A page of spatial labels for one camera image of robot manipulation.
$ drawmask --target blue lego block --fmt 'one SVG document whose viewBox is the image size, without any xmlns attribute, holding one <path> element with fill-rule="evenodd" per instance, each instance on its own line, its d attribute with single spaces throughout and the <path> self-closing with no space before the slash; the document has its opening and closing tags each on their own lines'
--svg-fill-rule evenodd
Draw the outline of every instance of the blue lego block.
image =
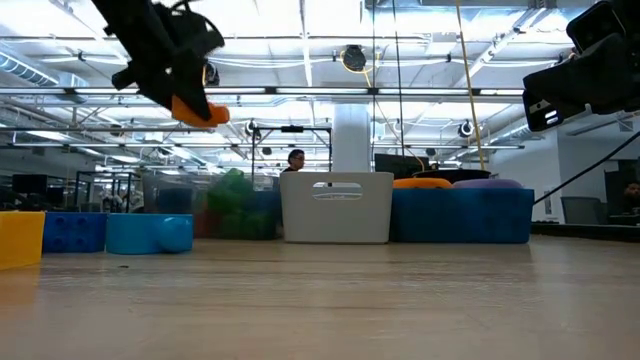
<svg viewBox="0 0 640 360">
<path fill-rule="evenodd" d="M 193 247 L 193 216 L 111 214 L 107 252 L 119 255 L 181 253 Z"/>
<path fill-rule="evenodd" d="M 524 244 L 533 190 L 395 189 L 391 238 L 397 242 Z"/>
<path fill-rule="evenodd" d="M 107 214 L 48 212 L 42 238 L 43 253 L 104 251 Z"/>
</svg>

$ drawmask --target white column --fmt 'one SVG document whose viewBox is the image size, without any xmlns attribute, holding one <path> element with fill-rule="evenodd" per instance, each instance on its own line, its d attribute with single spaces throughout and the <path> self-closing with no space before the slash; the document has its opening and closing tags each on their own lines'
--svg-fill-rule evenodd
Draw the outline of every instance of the white column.
<svg viewBox="0 0 640 360">
<path fill-rule="evenodd" d="M 371 171 L 371 118 L 366 104 L 336 104 L 333 117 L 333 171 Z"/>
</svg>

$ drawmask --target camera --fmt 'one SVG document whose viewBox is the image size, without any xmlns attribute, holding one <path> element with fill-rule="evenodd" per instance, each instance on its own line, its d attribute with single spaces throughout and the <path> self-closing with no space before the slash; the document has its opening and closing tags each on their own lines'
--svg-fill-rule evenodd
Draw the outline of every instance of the camera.
<svg viewBox="0 0 640 360">
<path fill-rule="evenodd" d="M 568 24 L 575 55 L 523 79 L 531 131 L 561 125 L 587 105 L 599 115 L 640 109 L 638 19 L 637 0 L 603 0 Z"/>
</svg>

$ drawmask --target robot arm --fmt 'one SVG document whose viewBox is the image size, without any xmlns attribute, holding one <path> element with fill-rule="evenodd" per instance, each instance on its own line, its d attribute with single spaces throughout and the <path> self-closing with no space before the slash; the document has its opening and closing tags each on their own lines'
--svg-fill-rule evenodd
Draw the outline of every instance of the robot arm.
<svg viewBox="0 0 640 360">
<path fill-rule="evenodd" d="M 640 44 L 635 40 L 640 29 L 626 20 L 639 11 L 627 7 L 635 1 L 593 5 L 567 26 L 579 56 L 523 79 L 532 131 L 560 125 L 585 111 L 587 104 L 595 114 L 640 108 Z"/>
<path fill-rule="evenodd" d="M 141 95 L 196 127 L 229 121 L 226 107 L 207 102 L 203 80 L 211 77 L 204 74 L 211 71 L 206 55 L 223 47 L 224 38 L 208 19 L 191 11 L 190 0 L 171 8 L 150 0 L 92 1 L 107 21 L 107 35 L 115 35 L 131 57 L 127 68 L 112 77 L 116 89 L 137 83 Z"/>
</svg>

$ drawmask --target white storage bin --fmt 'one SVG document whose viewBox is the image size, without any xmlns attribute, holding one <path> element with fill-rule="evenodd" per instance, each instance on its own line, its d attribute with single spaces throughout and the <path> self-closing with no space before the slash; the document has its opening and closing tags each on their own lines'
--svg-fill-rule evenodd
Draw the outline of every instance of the white storage bin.
<svg viewBox="0 0 640 360">
<path fill-rule="evenodd" d="M 286 242 L 389 241 L 393 174 L 288 172 L 280 192 Z"/>
</svg>

